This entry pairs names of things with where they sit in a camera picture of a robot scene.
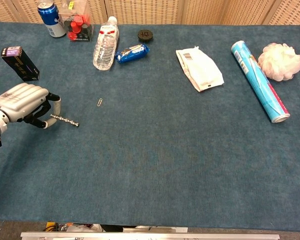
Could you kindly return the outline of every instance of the plastic wrap roll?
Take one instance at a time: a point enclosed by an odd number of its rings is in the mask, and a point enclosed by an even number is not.
[[[251,84],[255,94],[259,98],[271,122],[280,123],[290,117],[288,110],[271,86],[246,43],[244,41],[237,41],[232,45],[231,51]]]

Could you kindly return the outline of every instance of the purple label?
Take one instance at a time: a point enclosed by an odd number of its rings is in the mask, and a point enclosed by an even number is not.
[[[19,46],[8,47],[6,51],[7,56],[18,56],[20,51]]]

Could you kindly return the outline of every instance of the black box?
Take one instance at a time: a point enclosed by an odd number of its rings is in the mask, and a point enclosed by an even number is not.
[[[24,81],[39,80],[40,72],[27,56],[21,46],[3,48],[1,58],[13,69]]]
[[[74,33],[73,28],[71,27],[71,23],[73,20],[64,21],[64,28],[67,32],[67,36],[72,41],[81,41],[81,42],[91,42],[92,36],[94,33],[94,26],[91,24],[82,24],[80,27],[80,32]]]

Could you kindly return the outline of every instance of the plastic container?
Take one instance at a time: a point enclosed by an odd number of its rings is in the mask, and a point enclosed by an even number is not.
[[[71,41],[90,42],[94,26],[87,0],[63,0],[59,16],[64,25],[66,35]]]
[[[114,62],[119,29],[117,19],[110,16],[108,22],[101,25],[93,52],[93,65],[99,70],[109,70]]]

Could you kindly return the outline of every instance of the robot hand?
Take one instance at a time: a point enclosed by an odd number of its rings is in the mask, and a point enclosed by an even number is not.
[[[54,102],[53,113],[59,115],[61,98],[40,86],[21,83],[0,95],[0,136],[7,130],[8,123],[24,121],[42,129],[53,125],[57,121],[55,118],[47,121],[38,119],[51,108],[49,101]]]

